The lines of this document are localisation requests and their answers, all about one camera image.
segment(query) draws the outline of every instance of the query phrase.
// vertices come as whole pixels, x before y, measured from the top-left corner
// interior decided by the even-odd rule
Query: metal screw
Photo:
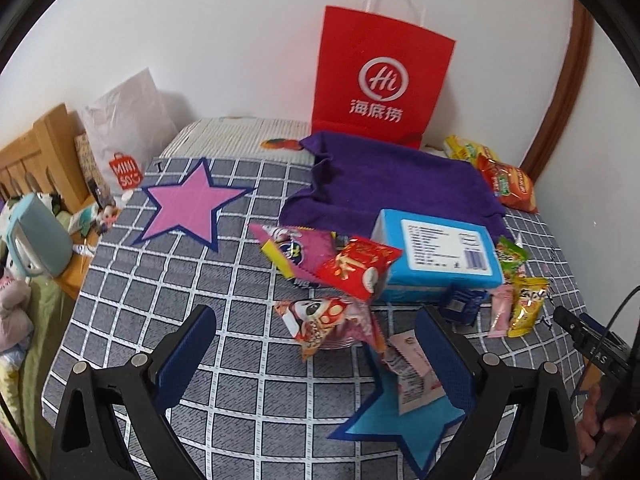
[[[545,372],[548,374],[557,374],[558,373],[558,367],[550,362],[546,362],[545,365],[543,366],[543,368],[545,369]]]
[[[134,365],[135,367],[145,365],[147,361],[148,361],[148,357],[146,356],[146,354],[135,354],[131,358],[131,364]]]
[[[484,354],[482,361],[489,366],[497,366],[500,364],[500,358],[496,354]]]
[[[76,364],[74,364],[74,373],[75,374],[81,374],[82,372],[84,372],[86,370],[86,363],[84,361],[80,361]]]

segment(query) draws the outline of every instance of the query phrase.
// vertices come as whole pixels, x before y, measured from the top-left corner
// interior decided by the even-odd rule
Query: white plastic bag
[[[95,163],[114,195],[140,184],[142,174],[177,135],[149,69],[80,111]]]

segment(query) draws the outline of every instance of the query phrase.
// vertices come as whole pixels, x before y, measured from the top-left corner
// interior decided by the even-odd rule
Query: yellow chip bag
[[[546,278],[516,277],[513,280],[514,301],[507,337],[519,337],[533,330],[548,286]]]
[[[482,153],[490,160],[500,161],[494,150],[473,142],[472,140],[462,139],[456,135],[450,135],[444,139],[444,152],[449,158],[455,160],[466,160],[475,168],[478,167],[478,155]]]

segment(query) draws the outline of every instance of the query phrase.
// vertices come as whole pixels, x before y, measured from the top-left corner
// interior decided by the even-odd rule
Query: wooden headboard
[[[89,195],[74,137],[77,123],[61,104],[0,150],[0,194],[7,200],[32,191],[59,193],[75,213]]]

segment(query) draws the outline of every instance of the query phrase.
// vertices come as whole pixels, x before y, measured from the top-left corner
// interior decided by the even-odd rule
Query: purple cloth
[[[381,209],[485,226],[511,238],[505,209],[479,171],[388,142],[318,132],[300,141],[316,156],[312,184],[287,199],[280,224],[369,237]]]

